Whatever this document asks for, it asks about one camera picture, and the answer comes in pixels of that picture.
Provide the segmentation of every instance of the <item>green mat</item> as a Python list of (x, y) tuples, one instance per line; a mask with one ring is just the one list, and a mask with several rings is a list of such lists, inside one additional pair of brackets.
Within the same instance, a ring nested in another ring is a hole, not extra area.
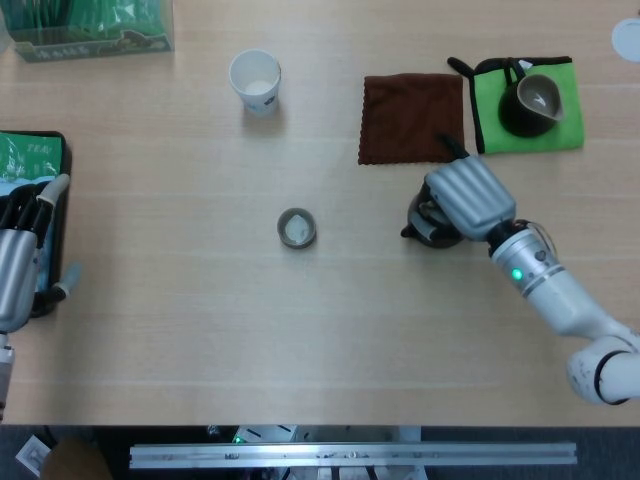
[(448, 59), (449, 65), (469, 79), (478, 153), (546, 152), (581, 147), (584, 144), (584, 124), (573, 61), (570, 57), (523, 60), (533, 64), (527, 74), (541, 73), (557, 83), (565, 112), (565, 118), (558, 125), (534, 138), (517, 137), (500, 123), (498, 106), (507, 86), (504, 74), (506, 59), (485, 60), (475, 69), (456, 58)]

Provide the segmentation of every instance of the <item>paper cup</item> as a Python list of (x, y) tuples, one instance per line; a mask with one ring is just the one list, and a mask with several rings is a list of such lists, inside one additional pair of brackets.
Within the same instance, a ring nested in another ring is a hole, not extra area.
[(245, 50), (233, 59), (229, 67), (231, 86), (247, 110), (259, 117), (276, 109), (281, 78), (278, 60), (264, 50)]

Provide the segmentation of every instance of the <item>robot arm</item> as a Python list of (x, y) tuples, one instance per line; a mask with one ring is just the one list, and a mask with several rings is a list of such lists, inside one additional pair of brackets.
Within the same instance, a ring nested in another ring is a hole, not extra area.
[(558, 262), (540, 230), (515, 215), (502, 183), (480, 158), (467, 156), (425, 177), (402, 235), (430, 247), (488, 242), (491, 261), (555, 333), (592, 340), (568, 362), (576, 393), (612, 405), (640, 397), (640, 334), (613, 319)]
[(80, 276), (79, 265), (74, 265), (51, 289), (36, 293), (47, 230), (58, 198), (68, 186), (69, 176), (63, 174), (0, 197), (0, 422), (15, 361), (8, 334), (67, 298)]

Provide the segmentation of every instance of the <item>metal rail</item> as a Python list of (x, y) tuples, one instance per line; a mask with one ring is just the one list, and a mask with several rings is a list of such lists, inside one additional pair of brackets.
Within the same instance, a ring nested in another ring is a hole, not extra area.
[(131, 469), (575, 465), (575, 443), (136, 445)]

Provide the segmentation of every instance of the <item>brown towel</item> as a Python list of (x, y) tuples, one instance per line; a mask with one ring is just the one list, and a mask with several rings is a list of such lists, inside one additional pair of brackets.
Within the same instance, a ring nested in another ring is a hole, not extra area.
[(451, 162), (442, 134), (464, 145), (461, 76), (365, 77), (360, 165)]

